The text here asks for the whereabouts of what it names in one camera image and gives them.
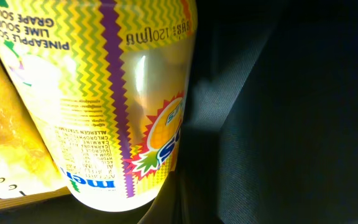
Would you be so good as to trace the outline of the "yellow gum container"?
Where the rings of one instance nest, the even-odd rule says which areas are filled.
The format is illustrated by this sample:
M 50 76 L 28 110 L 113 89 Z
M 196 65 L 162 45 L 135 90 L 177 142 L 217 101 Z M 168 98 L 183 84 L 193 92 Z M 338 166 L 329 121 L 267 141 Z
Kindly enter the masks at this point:
M 194 0 L 0 0 L 0 58 L 70 192 L 124 212 L 174 170 Z

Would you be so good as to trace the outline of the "black gift box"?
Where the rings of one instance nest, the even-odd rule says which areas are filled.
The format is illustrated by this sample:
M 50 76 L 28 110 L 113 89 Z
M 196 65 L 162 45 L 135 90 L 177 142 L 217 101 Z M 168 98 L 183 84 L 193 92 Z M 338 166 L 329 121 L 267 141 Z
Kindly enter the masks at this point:
M 0 223 L 358 223 L 358 0 L 198 1 L 176 171 L 119 213 L 72 196 Z

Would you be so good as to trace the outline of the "yellow Hacks candy bag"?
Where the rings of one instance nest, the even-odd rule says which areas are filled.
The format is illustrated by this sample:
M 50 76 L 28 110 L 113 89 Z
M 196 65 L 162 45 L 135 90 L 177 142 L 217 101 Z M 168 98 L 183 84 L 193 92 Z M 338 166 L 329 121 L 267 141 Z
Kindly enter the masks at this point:
M 0 63 L 0 210 L 69 193 Z

